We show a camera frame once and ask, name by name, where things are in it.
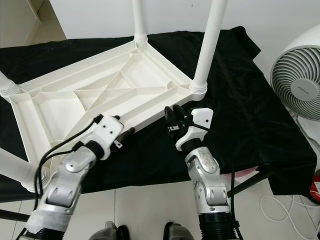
white floor tile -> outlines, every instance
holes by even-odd
[[[115,190],[82,194],[63,240],[88,240],[115,219]]]
[[[5,202],[0,203],[0,209],[17,213],[19,211],[20,205],[21,201]],[[15,226],[16,221],[0,219],[0,238],[3,240],[11,240],[15,230]]]
[[[64,31],[57,19],[45,20],[37,29],[30,44],[43,44],[52,41],[66,40]]]
[[[239,193],[235,197],[235,213],[241,233],[246,240],[301,240],[290,221],[274,223],[260,211],[260,198],[271,195],[267,180]],[[276,197],[289,208],[290,200]],[[271,218],[282,218],[285,211],[271,200],[265,200],[264,209]],[[316,229],[306,209],[295,205],[291,214],[303,235],[313,237]],[[199,221],[191,182],[125,187],[115,191],[115,223],[127,225],[132,240],[161,240],[163,228],[169,221],[187,227],[194,239],[201,239]]]
[[[127,225],[132,240],[162,240],[164,227],[171,221],[201,239],[190,181],[115,190],[115,223]]]
[[[309,215],[313,221],[314,226],[317,228],[320,223],[320,206],[316,205],[312,201],[310,201],[308,198],[301,196],[301,200],[305,205],[309,206],[317,206],[317,208],[313,207],[306,207],[306,210],[309,212]]]

black metal frame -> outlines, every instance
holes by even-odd
[[[0,209],[0,219],[26,222],[30,215]]]
[[[234,194],[238,194],[247,188],[250,188],[251,186],[261,182],[262,180],[270,177],[273,173],[269,170],[263,170],[259,171],[256,175],[250,177],[248,180],[244,181],[243,183],[240,183],[238,186],[234,187],[233,192]],[[231,191],[227,192],[228,198],[231,196]]]

black fabric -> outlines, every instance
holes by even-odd
[[[74,39],[3,48],[0,70],[21,84],[132,39]],[[191,79],[202,39],[203,33],[187,31],[148,36],[149,43]],[[207,133],[203,144],[219,162],[222,173],[231,171],[231,161],[236,171],[255,166],[267,168],[274,173],[268,179],[275,195],[306,195],[317,157],[253,63],[259,48],[243,27],[236,27],[221,31],[217,50],[219,64],[215,57],[205,98],[183,106],[185,110],[195,107],[214,110],[211,129],[219,135]],[[3,98],[0,104],[0,147],[26,160],[11,106]],[[33,197],[19,183],[0,177],[0,202]],[[167,135],[163,117],[128,139],[122,152],[99,161],[89,171],[82,192],[186,180],[189,176],[184,155]]]

white wall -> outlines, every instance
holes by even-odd
[[[0,0],[0,48],[25,45],[37,20],[27,0]]]
[[[67,39],[134,34],[131,0],[50,0]],[[211,0],[144,0],[148,34],[204,31]],[[320,24],[320,0],[229,0],[223,29],[239,25],[261,48],[256,64],[269,79],[273,61],[305,30]]]

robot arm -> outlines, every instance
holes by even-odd
[[[196,108],[191,114],[178,105],[165,108],[168,132],[182,151],[193,183],[202,240],[235,240],[235,221],[228,204],[227,189],[220,178],[220,167],[202,140],[209,128],[213,111]]]
[[[82,189],[82,181],[97,160],[106,160],[123,125],[112,116],[104,116],[85,144],[65,155],[43,193],[39,205],[26,225],[21,240],[63,239]]]

